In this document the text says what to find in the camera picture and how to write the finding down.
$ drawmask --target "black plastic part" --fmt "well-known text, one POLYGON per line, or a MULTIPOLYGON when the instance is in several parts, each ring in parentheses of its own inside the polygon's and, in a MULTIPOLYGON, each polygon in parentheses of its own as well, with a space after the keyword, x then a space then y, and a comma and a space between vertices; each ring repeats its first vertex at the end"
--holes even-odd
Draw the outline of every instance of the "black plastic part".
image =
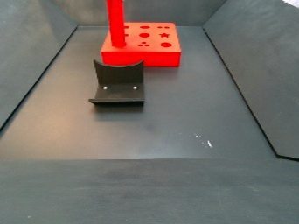
POLYGON ((145 62, 131 66, 107 66, 97 60, 98 93, 94 104, 145 104, 145 62))

